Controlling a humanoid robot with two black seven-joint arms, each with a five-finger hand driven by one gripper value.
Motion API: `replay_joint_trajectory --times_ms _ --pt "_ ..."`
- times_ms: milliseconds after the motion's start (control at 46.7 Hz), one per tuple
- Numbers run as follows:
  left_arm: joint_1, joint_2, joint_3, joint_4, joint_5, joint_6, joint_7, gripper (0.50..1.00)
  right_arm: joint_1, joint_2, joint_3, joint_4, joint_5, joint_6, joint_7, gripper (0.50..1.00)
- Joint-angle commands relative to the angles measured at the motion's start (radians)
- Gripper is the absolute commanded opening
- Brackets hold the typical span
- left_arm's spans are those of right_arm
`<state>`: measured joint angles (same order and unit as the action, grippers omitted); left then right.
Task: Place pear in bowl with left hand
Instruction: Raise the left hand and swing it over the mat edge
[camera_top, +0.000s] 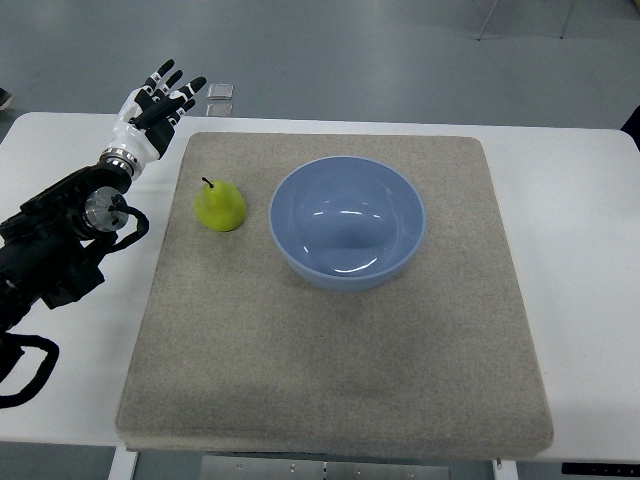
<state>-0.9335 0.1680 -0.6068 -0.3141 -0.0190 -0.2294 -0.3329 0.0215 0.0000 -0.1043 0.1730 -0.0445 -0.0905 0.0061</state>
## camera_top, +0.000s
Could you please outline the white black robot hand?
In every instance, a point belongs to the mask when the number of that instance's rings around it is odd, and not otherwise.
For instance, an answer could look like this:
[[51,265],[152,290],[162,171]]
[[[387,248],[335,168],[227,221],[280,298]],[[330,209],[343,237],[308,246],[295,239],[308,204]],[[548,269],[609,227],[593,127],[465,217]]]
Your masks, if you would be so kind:
[[133,179],[164,156],[178,123],[195,105],[206,79],[197,77],[178,84],[183,72],[167,60],[122,105],[113,126],[113,138],[101,160],[122,168]]

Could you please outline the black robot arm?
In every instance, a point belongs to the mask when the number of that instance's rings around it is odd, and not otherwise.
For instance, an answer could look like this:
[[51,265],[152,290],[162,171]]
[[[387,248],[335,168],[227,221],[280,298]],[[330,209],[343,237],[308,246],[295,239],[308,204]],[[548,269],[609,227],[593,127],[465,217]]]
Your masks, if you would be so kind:
[[50,309],[104,282],[100,262],[144,237],[149,221],[124,194],[131,175],[112,163],[84,167],[20,206],[1,223],[1,328],[41,300]]

